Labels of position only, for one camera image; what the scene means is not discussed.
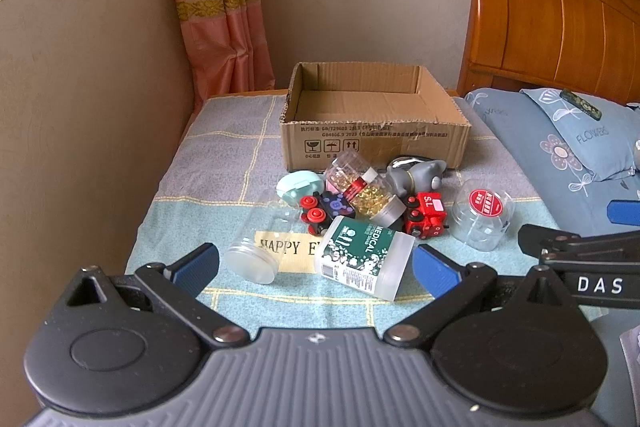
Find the green patterned hair clip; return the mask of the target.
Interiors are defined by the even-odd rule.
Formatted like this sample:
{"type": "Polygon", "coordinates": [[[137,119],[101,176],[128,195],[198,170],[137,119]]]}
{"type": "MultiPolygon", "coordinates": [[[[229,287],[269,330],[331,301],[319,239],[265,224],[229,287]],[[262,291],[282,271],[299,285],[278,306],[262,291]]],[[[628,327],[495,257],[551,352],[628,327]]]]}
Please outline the green patterned hair clip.
{"type": "Polygon", "coordinates": [[[582,113],[587,114],[589,117],[596,121],[600,121],[602,118],[602,113],[600,109],[597,109],[596,106],[590,104],[587,100],[574,93],[573,91],[563,89],[560,92],[560,98],[570,105],[580,109],[582,113]]]}

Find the open cardboard box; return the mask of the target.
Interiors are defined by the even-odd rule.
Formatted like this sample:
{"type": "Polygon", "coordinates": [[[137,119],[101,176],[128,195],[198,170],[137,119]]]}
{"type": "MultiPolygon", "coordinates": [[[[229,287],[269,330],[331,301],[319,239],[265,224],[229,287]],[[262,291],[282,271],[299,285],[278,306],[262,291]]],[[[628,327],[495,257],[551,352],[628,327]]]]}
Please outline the open cardboard box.
{"type": "Polygon", "coordinates": [[[300,62],[280,129],[288,171],[322,171],[343,152],[356,152],[378,169],[401,155],[457,168],[471,124],[423,66],[300,62]]]}

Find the red toy train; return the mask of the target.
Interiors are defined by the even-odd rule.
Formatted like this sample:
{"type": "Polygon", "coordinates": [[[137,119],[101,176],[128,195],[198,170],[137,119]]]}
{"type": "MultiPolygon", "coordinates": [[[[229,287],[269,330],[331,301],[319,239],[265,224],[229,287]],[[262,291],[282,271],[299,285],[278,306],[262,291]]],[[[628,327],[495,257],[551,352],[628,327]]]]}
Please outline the red toy train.
{"type": "Polygon", "coordinates": [[[447,228],[447,211],[442,195],[437,192],[420,192],[405,199],[407,207],[404,232],[417,239],[442,235],[447,228]]]}

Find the golden capsule bottle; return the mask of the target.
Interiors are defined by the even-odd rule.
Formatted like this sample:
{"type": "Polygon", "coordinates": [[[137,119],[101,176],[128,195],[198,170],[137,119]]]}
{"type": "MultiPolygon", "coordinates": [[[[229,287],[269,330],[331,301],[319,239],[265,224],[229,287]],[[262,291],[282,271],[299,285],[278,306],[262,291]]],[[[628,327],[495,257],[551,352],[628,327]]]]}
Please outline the golden capsule bottle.
{"type": "Polygon", "coordinates": [[[405,213],[406,206],[378,170],[353,150],[344,150],[324,173],[358,215],[388,228],[405,213]]]}

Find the checked blanket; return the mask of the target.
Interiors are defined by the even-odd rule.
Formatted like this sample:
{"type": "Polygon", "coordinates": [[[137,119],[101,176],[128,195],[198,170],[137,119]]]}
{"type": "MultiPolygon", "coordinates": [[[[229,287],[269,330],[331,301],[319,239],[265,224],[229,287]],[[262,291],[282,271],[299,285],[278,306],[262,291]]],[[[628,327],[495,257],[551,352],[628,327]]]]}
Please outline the checked blanket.
{"type": "MultiPolygon", "coordinates": [[[[485,261],[503,274],[523,274],[533,261],[516,243],[524,223],[554,227],[544,205],[511,154],[468,103],[457,99],[472,124],[461,167],[448,172],[442,195],[447,205],[466,180],[495,183],[514,200],[513,221],[494,251],[483,253],[449,235],[434,246],[464,265],[485,261]]],[[[264,210],[264,200],[284,175],[279,117],[284,100],[263,95],[214,98],[179,146],[138,230],[127,269],[146,262],[170,263],[205,242],[225,251],[248,216],[264,210]]],[[[426,305],[431,297],[411,274],[392,303],[376,299],[314,273],[312,249],[296,239],[270,285],[253,284],[222,267],[201,293],[204,305],[250,333],[269,327],[388,326],[426,305]]]]}

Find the clear jar red label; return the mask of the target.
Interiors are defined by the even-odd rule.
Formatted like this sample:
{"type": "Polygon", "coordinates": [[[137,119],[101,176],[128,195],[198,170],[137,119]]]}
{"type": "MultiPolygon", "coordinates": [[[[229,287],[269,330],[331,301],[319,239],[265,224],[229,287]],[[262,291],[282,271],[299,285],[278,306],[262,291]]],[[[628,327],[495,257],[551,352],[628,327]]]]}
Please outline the clear jar red label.
{"type": "Polygon", "coordinates": [[[469,179],[454,198],[449,232],[477,251],[493,251],[506,235],[513,213],[514,200],[501,185],[469,179]]]}

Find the black toy car red wheels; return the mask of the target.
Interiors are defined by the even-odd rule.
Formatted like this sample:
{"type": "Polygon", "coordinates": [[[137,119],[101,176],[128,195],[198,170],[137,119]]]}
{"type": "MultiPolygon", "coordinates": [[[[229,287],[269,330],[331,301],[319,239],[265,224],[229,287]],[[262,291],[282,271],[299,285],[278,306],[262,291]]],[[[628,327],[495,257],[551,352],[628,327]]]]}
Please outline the black toy car red wheels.
{"type": "Polygon", "coordinates": [[[299,207],[302,210],[300,219],[315,236],[322,235],[337,217],[356,217],[355,209],[342,194],[329,191],[303,196],[299,199],[299,207]]]}

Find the blue floral pillow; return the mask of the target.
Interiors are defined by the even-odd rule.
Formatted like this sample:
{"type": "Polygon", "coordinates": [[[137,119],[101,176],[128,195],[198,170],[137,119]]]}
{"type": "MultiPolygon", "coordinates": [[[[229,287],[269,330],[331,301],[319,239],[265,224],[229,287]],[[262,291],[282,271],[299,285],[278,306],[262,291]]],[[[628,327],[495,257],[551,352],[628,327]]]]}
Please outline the blue floral pillow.
{"type": "Polygon", "coordinates": [[[593,119],[562,98],[559,89],[523,89],[551,120],[560,138],[596,181],[626,178],[636,172],[634,143],[639,139],[639,113],[630,107],[579,93],[601,113],[593,119]]]}

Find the wooden headboard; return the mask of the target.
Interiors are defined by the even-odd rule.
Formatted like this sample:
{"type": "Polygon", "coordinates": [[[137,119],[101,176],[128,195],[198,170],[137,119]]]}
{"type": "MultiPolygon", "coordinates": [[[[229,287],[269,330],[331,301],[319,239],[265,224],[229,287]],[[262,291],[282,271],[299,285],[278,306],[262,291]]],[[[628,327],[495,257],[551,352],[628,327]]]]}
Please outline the wooden headboard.
{"type": "Polygon", "coordinates": [[[639,98],[639,0],[471,0],[457,91],[639,98]]]}

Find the mint earbud case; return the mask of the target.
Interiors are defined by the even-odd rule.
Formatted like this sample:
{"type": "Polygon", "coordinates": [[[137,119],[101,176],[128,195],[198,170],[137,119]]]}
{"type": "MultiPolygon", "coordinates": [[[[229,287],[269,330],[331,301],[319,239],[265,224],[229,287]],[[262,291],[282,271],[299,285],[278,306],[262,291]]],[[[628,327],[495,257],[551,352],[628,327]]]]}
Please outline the mint earbud case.
{"type": "Polygon", "coordinates": [[[324,191],[321,176],[310,170],[298,170],[288,173],[276,185],[276,192],[283,202],[293,208],[299,207],[299,201],[305,196],[324,191]]]}

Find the green medical bottle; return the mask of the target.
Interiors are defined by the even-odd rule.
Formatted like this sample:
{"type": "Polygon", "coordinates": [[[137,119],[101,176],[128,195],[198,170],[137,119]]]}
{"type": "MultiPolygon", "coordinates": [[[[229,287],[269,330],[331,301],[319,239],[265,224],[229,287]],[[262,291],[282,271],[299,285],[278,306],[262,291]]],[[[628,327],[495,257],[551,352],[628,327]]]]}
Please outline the green medical bottle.
{"type": "Polygon", "coordinates": [[[394,301],[414,246],[411,235],[337,217],[314,250],[314,266],[326,279],[394,301]]]}

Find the clear jar happy label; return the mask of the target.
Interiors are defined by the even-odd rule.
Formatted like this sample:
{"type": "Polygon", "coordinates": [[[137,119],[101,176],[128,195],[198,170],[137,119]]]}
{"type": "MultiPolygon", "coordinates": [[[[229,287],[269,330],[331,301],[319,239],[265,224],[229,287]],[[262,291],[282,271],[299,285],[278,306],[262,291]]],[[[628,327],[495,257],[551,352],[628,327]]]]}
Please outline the clear jar happy label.
{"type": "Polygon", "coordinates": [[[224,252],[227,268],[242,279],[272,284],[281,273],[314,272],[321,237],[308,232],[299,209],[270,200],[250,210],[224,252]]]}

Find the grey elephant toy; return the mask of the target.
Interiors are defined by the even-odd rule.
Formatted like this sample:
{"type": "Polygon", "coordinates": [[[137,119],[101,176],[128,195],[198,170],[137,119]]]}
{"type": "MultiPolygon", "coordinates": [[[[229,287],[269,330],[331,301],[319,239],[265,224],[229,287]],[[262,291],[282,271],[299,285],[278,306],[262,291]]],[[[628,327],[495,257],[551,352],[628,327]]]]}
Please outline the grey elephant toy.
{"type": "Polygon", "coordinates": [[[386,180],[400,198],[438,192],[446,169],[447,163],[443,160],[399,157],[387,165],[386,180]]]}

